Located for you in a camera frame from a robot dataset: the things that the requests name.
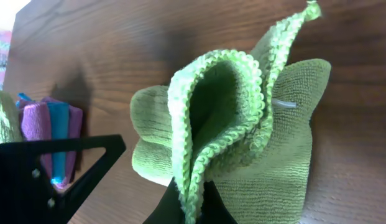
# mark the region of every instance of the folded towel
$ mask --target folded towel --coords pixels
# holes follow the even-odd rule
[[[10,94],[0,90],[0,144],[23,141],[18,110]]]
[[[271,27],[251,55],[209,52],[178,71],[169,87],[133,96],[131,119],[140,136],[133,168],[164,185],[175,177],[187,224],[200,215],[207,180],[215,181],[238,223],[299,221],[311,154],[308,123],[331,67],[318,59],[284,66],[303,23],[319,15],[310,1]],[[296,108],[273,108],[275,98]]]
[[[66,139],[68,137],[69,106],[66,103],[47,103],[52,127],[52,139]],[[62,185],[65,179],[66,153],[52,154],[53,176],[52,184]]]
[[[61,103],[61,101],[55,100],[51,97],[45,97],[42,99],[42,102],[57,102]],[[69,121],[68,121],[68,138],[79,138],[81,134],[81,127],[82,127],[82,116],[83,112],[81,109],[76,108],[74,106],[69,106],[70,112],[69,112]],[[62,183],[62,185],[59,185],[60,188],[63,188],[67,184],[70,183],[71,177],[74,172],[74,165],[75,165],[75,157],[76,152],[67,152],[66,153],[66,163],[65,163],[65,181]]]
[[[52,129],[50,126],[49,108],[46,103],[33,101],[21,104],[20,127],[23,137],[27,141],[51,140]],[[49,179],[52,178],[52,155],[44,154],[40,158]]]

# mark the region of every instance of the table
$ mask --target table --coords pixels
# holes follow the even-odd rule
[[[333,65],[312,118],[301,224],[386,223],[386,0],[319,2],[289,63]],[[249,51],[304,0],[33,0],[16,17],[4,89],[84,109],[84,135],[123,136],[128,150],[71,223],[142,223],[165,187],[131,167],[131,96],[169,81],[213,49]],[[85,161],[89,163],[92,154]]]

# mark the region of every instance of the purple towel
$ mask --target purple towel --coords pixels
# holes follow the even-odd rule
[[[25,101],[20,108],[20,126],[24,139],[27,141],[51,140],[49,108],[46,103]],[[42,155],[41,164],[49,179],[52,178],[52,155]]]
[[[51,97],[45,97],[42,99],[42,102],[60,102]],[[82,127],[82,116],[83,112],[81,109],[74,106],[70,106],[70,116],[68,120],[68,138],[79,138],[81,134]],[[67,152],[66,153],[66,164],[65,164],[65,173],[66,173],[66,182],[63,183],[64,186],[68,184],[71,180],[74,171],[76,152]]]

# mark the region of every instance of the brown wooden surface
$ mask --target brown wooden surface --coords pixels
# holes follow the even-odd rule
[[[386,0],[319,2],[290,62],[333,71],[313,116],[301,223],[386,223]],[[4,89],[83,108],[85,134],[121,133],[128,150],[72,223],[142,223],[165,188],[131,168],[131,96],[213,49],[249,51],[304,0],[35,0],[16,18]],[[94,156],[87,154],[89,164]]]

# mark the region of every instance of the green towel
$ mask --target green towel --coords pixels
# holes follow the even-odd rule
[[[310,163],[308,121],[330,65],[316,59],[284,66],[300,27],[319,13],[310,1],[271,27],[251,55],[209,52],[178,71],[169,87],[132,98],[140,136],[133,168],[163,185],[175,177],[187,224],[200,215],[206,180],[215,181],[238,223],[299,220]],[[296,108],[273,109],[274,99]]]
[[[0,143],[23,141],[19,112],[10,94],[0,90]]]

